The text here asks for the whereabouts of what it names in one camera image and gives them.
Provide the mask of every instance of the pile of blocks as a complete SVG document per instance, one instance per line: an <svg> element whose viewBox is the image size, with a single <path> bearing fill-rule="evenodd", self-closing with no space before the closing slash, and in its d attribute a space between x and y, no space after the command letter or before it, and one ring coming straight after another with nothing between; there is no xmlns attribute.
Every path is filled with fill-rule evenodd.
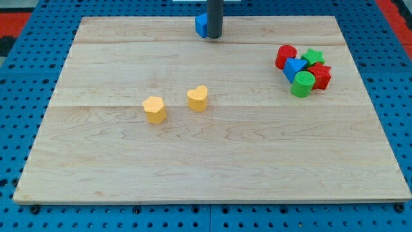
<svg viewBox="0 0 412 232"><path fill-rule="evenodd" d="M290 91L296 97L307 97L314 89L325 90L332 78L331 67L324 65L323 52L311 48L296 59L297 50L283 45L277 51L275 66L283 70L292 84Z"/></svg>

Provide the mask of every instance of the red cylinder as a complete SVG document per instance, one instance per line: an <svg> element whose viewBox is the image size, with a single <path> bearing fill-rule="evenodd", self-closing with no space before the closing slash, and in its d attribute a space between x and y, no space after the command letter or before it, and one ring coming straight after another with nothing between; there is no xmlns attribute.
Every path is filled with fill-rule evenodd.
<svg viewBox="0 0 412 232"><path fill-rule="evenodd" d="M277 51L275 65L276 67L283 69L285 67L287 58L295 58L297 55L297 50L293 46L283 45Z"/></svg>

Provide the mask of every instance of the red surface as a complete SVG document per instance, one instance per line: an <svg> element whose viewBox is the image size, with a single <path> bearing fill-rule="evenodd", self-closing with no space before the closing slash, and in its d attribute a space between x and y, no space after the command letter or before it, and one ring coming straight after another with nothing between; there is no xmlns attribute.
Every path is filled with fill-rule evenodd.
<svg viewBox="0 0 412 232"><path fill-rule="evenodd" d="M32 13L0 13L0 37L17 38Z"/></svg>
<svg viewBox="0 0 412 232"><path fill-rule="evenodd" d="M283 45L277 51L275 65L276 67L283 69L285 67L287 58L295 58L297 55L297 50L293 46Z"/></svg>
<svg viewBox="0 0 412 232"><path fill-rule="evenodd" d="M308 71L315 76L315 84L312 88L313 90L325 90L326 87L328 87L329 81L331 79L330 69L331 67L323 65L319 62L316 62L315 65L308 68Z"/></svg>
<svg viewBox="0 0 412 232"><path fill-rule="evenodd" d="M391 0L376 0L376 3L403 45L407 55L412 59L412 31L406 26L405 19L399 14L398 7Z"/></svg>

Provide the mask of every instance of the green block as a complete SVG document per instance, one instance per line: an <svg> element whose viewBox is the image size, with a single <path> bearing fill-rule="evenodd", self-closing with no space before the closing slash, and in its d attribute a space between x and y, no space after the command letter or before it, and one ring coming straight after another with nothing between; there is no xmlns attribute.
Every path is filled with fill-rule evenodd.
<svg viewBox="0 0 412 232"><path fill-rule="evenodd" d="M324 64L323 52L308 48L308 51L301 56L302 60L308 61L306 67L313 66L316 62Z"/></svg>
<svg viewBox="0 0 412 232"><path fill-rule="evenodd" d="M301 71L295 75L290 91L296 97L307 97L310 95L315 84L315 76L308 71Z"/></svg>

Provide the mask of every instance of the yellow heart-shaped block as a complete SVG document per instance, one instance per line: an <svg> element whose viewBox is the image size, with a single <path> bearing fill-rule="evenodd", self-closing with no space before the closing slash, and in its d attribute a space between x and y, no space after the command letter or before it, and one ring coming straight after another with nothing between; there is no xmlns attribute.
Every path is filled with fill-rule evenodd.
<svg viewBox="0 0 412 232"><path fill-rule="evenodd" d="M198 86L194 90L187 92L187 105L194 111L205 111L207 107L207 88L206 86Z"/></svg>

